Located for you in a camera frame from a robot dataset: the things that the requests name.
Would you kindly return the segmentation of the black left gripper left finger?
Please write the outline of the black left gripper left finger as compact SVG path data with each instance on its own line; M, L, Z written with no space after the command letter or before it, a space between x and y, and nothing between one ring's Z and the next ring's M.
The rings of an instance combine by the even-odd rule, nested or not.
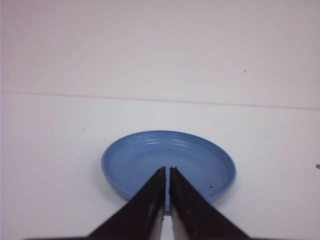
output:
M159 168L134 197L88 240L159 240L166 196L166 168Z

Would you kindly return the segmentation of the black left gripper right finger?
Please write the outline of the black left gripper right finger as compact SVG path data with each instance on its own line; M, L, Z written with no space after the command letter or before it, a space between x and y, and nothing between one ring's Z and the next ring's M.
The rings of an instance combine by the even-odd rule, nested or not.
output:
M210 205L176 167L170 168L169 198L175 240L249 240Z

